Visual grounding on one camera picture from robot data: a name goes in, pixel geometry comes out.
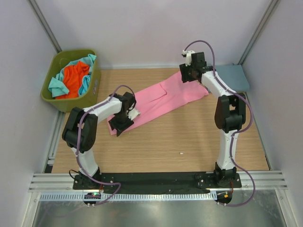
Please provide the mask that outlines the pink t shirt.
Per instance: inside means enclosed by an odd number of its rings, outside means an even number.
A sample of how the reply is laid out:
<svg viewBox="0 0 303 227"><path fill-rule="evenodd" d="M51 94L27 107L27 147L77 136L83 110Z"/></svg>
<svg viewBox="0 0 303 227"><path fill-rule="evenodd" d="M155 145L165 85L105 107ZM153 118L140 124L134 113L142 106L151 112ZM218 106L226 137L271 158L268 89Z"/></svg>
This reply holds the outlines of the pink t shirt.
<svg viewBox="0 0 303 227"><path fill-rule="evenodd" d="M196 81L182 82L177 72L166 80L135 93L136 109L140 115L126 131L144 125L190 102L207 96L209 92Z"/></svg>

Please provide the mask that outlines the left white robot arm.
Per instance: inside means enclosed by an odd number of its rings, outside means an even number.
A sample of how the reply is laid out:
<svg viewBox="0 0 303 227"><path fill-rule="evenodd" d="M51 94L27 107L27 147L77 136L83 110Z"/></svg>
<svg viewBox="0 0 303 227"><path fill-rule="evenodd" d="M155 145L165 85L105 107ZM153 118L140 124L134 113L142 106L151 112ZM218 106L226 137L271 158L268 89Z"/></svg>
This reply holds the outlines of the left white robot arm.
<svg viewBox="0 0 303 227"><path fill-rule="evenodd" d="M114 93L91 107L75 107L71 110L62 139L74 152L79 166L78 174L73 177L73 189L97 189L100 186L101 171L92 149L96 141L97 126L113 116L108 123L110 129L119 136L134 124L134 118L140 114L135 105L134 94L125 92L123 95Z"/></svg>

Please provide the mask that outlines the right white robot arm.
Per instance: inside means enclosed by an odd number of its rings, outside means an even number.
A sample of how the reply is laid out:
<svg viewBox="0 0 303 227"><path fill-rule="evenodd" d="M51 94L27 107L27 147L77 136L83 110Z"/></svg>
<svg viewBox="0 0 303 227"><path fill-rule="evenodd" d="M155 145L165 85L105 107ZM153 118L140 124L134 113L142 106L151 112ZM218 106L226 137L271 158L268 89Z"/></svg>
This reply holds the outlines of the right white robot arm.
<svg viewBox="0 0 303 227"><path fill-rule="evenodd" d="M246 121L245 95L236 93L219 77L212 66L207 66L203 52L183 51L185 63L180 64L182 82L197 80L217 97L214 121L220 132L220 151L215 163L213 181L218 187L228 187L236 179L234 164L238 134Z"/></svg>

